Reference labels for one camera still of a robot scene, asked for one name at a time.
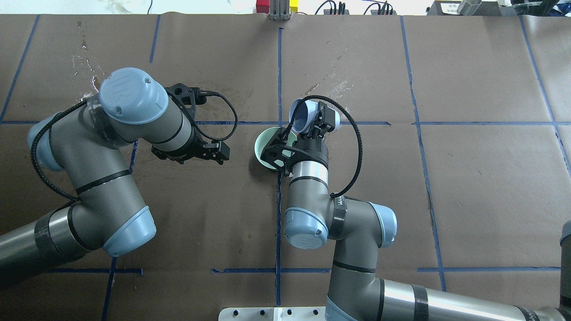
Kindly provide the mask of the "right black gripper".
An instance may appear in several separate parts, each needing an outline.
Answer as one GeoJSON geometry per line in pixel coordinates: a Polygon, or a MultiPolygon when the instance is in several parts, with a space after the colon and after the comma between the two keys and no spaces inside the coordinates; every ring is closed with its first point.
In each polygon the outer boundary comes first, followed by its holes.
{"type": "MultiPolygon", "coordinates": [[[[319,102],[315,117],[315,134],[326,134],[337,129],[337,111],[319,102]]],[[[293,147],[301,152],[293,152],[290,158],[290,166],[304,161],[312,161],[328,166],[328,148],[324,137],[311,138],[307,134],[296,135],[288,127],[281,127],[282,141],[296,141],[293,147]]]]}

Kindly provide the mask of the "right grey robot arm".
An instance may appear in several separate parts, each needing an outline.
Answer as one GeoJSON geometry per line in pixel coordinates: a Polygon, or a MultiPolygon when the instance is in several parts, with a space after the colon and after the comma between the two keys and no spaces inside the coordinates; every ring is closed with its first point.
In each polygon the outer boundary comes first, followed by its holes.
{"type": "Polygon", "coordinates": [[[326,297],[327,321],[568,321],[570,319],[570,223],[563,225],[558,307],[530,309],[474,297],[392,282],[376,276],[380,248],[397,234],[394,212],[382,205],[346,198],[362,164],[357,124],[332,99],[310,95],[292,104],[286,128],[277,141],[290,150],[285,172],[291,175],[284,235],[300,249],[317,249],[335,241],[326,297]],[[350,183],[328,192],[327,133],[349,120],[357,138],[358,161],[350,183]]]}

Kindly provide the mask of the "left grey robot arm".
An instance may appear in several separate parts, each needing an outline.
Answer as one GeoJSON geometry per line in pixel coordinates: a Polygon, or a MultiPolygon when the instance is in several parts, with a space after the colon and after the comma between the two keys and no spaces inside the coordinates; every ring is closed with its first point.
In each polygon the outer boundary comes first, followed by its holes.
{"type": "Polygon", "coordinates": [[[178,83],[163,87],[143,70],[110,73],[97,94],[29,131],[37,175],[69,203],[1,236],[1,289],[103,249],[125,255],[157,232],[120,149],[145,140],[159,159],[230,158],[228,136],[196,124],[194,109],[222,94],[178,83]]]}

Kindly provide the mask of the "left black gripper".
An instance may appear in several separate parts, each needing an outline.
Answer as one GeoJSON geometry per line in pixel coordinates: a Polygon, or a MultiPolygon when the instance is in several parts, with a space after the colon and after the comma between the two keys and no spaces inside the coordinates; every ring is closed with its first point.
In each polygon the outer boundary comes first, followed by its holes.
{"type": "Polygon", "coordinates": [[[184,141],[184,144],[175,150],[166,151],[153,145],[151,153],[158,159],[169,159],[178,163],[184,163],[186,160],[194,157],[201,157],[203,154],[203,159],[207,161],[223,163],[224,161],[230,160],[230,154],[225,154],[230,153],[230,147],[226,142],[212,140],[210,143],[205,143],[204,140],[202,140],[202,136],[196,134],[196,132],[191,132],[189,138],[184,141]]]}

